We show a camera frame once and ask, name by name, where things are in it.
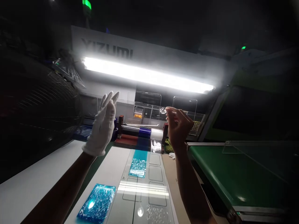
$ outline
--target dark ceiling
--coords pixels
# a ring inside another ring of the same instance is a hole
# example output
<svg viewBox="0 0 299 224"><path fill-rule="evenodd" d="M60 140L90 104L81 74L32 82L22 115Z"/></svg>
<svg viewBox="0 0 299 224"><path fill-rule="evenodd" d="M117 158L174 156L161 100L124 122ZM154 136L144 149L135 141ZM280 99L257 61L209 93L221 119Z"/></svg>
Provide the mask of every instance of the dark ceiling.
<svg viewBox="0 0 299 224"><path fill-rule="evenodd" d="M287 1L90 0L91 29L188 52L233 56L242 45L268 53L296 45L297 25ZM85 26L81 0L5 2L1 15L44 46L49 21Z"/></svg>

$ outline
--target blue textured sheet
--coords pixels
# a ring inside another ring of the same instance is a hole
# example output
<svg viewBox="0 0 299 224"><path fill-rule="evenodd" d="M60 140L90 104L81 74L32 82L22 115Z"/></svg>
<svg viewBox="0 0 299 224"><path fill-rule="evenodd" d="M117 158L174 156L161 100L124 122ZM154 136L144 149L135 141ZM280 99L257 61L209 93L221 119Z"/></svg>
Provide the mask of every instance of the blue textured sheet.
<svg viewBox="0 0 299 224"><path fill-rule="evenodd" d="M77 217L91 223L102 224L115 195L116 187L96 184Z"/></svg>
<svg viewBox="0 0 299 224"><path fill-rule="evenodd" d="M145 178L147 152L135 150L129 176Z"/></svg>

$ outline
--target white glove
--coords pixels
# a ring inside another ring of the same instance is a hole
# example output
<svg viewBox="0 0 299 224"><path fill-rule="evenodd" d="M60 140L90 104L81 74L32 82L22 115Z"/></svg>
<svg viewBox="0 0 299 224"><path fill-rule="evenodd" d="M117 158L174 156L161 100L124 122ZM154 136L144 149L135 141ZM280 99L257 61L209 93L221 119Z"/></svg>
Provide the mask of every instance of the white glove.
<svg viewBox="0 0 299 224"><path fill-rule="evenodd" d="M113 95L110 92L105 94L100 103L100 109L94 117L93 129L87 142L82 146L85 153L91 156L105 155L105 148L111 140L114 129L114 117L116 112L116 102L119 92Z"/></svg>
<svg viewBox="0 0 299 224"><path fill-rule="evenodd" d="M173 152L169 153L169 157L172 157L172 159L175 160L175 154Z"/></svg>

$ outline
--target light tube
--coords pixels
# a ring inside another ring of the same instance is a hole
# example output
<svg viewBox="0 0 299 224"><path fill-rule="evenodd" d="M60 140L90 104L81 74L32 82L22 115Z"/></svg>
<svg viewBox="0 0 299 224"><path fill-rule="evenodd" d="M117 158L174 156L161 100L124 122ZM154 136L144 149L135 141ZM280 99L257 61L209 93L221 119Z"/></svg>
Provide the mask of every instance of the light tube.
<svg viewBox="0 0 299 224"><path fill-rule="evenodd" d="M190 79L118 62L88 57L83 58L82 61L87 70L177 90L204 93L205 91L210 91L214 88L212 85L196 82Z"/></svg>

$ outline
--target white tape roll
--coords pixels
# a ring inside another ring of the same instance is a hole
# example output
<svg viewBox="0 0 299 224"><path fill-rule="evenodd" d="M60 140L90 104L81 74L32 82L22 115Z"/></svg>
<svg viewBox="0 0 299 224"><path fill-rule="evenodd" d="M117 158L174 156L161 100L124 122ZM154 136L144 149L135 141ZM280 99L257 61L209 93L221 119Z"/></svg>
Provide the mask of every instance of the white tape roll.
<svg viewBox="0 0 299 224"><path fill-rule="evenodd" d="M152 132L150 134L150 138L162 141L163 130L152 128Z"/></svg>

